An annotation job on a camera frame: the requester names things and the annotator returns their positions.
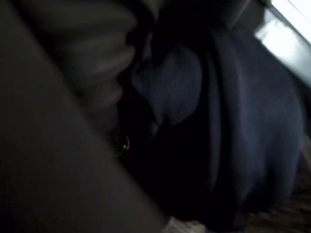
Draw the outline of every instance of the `gray leather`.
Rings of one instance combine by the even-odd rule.
[[[165,217],[4,3],[0,34],[1,232],[159,231]]]

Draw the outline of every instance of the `navy fabric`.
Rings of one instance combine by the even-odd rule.
[[[157,69],[142,63],[124,83],[119,110],[131,146],[121,160],[169,214],[215,231],[241,230],[249,213],[290,195],[303,116],[290,74],[252,35],[205,39],[200,52],[172,47],[157,60],[154,51]],[[192,64],[168,68],[174,56]],[[173,112],[182,121],[158,120]]]

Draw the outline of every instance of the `dark clothing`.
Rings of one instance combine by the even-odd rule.
[[[121,159],[169,214],[241,230],[248,213],[290,195],[302,113],[288,71],[253,36],[205,41],[158,56],[155,36],[124,86]]]

